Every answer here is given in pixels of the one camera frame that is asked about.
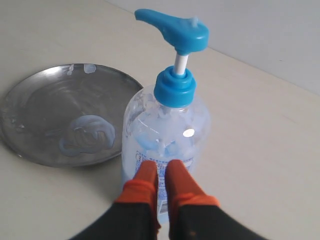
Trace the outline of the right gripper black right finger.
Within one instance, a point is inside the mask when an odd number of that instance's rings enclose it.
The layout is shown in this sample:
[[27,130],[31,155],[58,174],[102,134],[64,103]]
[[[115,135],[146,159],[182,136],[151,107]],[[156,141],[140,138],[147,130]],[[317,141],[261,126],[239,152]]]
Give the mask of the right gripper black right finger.
[[264,240],[220,208],[206,194],[181,160],[171,160],[165,170],[171,240]]

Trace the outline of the right gripper orange-tipped left finger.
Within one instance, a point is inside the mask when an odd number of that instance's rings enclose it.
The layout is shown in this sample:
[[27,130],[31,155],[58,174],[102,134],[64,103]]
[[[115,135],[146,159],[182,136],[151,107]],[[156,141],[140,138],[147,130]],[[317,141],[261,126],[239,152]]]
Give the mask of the right gripper orange-tipped left finger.
[[111,207],[73,240],[156,240],[158,173],[155,162],[141,163]]

